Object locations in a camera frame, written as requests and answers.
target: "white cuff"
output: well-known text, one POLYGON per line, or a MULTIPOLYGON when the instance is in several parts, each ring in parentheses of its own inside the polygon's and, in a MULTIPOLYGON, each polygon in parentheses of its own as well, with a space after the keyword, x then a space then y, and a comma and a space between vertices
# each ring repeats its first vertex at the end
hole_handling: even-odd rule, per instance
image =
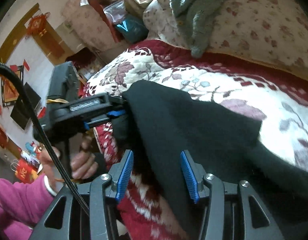
POLYGON ((52 196, 56 196, 57 193, 52 189, 50 183, 48 182, 48 177, 46 175, 44 175, 44 184, 45 184, 45 187, 47 189, 47 191, 52 195, 52 196))

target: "person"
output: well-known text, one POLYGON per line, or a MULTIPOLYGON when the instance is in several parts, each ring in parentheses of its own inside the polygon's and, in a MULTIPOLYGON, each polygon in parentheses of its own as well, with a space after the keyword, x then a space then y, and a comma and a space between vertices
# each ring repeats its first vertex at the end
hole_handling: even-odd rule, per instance
MULTIPOLYGON (((71 160, 73 179, 92 177, 97 169, 95 155, 89 152, 91 138, 85 137, 81 150, 71 160)), ((31 184, 12 184, 0 179, 0 238, 3 240, 28 240, 32 228, 57 194, 53 161, 45 148, 40 154, 43 173, 31 184)))

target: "black cable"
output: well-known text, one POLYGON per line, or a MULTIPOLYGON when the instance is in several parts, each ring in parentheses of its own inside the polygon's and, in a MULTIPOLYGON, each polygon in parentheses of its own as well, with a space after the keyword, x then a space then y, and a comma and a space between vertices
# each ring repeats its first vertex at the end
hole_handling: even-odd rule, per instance
POLYGON ((65 184, 67 185, 67 187, 70 189, 70 191, 72 192, 73 196, 76 198, 76 200, 78 201, 79 205, 81 206, 81 208, 84 210, 84 212, 89 216, 89 208, 88 205, 86 204, 86 202, 83 200, 83 198, 81 197, 81 195, 78 193, 75 185, 71 182, 70 177, 67 175, 64 167, 62 166, 60 160, 57 158, 51 143, 49 142, 46 134, 44 133, 38 118, 36 116, 36 113, 32 107, 32 104, 30 102, 30 99, 28 98, 26 91, 24 89, 24 86, 21 82, 21 80, 18 78, 18 76, 16 76, 16 74, 5 64, 0 63, 0 75, 4 76, 5 78, 7 78, 16 88, 17 92, 19 93, 24 106, 33 122, 33 125, 35 127, 35 129, 37 130, 38 134, 40 135, 42 142, 48 152, 48 154, 50 155, 52 161, 54 162, 56 168, 58 169, 58 171, 60 172, 62 178, 64 179, 65 184))

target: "clear plastic bag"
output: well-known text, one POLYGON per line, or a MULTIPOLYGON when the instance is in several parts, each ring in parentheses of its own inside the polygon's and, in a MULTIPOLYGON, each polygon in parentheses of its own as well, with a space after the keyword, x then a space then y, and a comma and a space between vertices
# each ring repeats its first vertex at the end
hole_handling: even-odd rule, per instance
POLYGON ((123 0, 105 7, 104 13, 128 42, 136 43, 147 38, 149 30, 141 19, 125 10, 123 0))

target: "pink sweater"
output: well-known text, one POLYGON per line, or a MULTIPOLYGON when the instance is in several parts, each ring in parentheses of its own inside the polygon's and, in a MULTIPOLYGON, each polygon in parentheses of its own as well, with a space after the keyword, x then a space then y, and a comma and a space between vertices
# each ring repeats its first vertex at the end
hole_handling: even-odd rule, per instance
POLYGON ((28 240, 32 230, 52 202, 44 176, 32 184, 10 183, 0 179, 0 227, 10 240, 28 240))

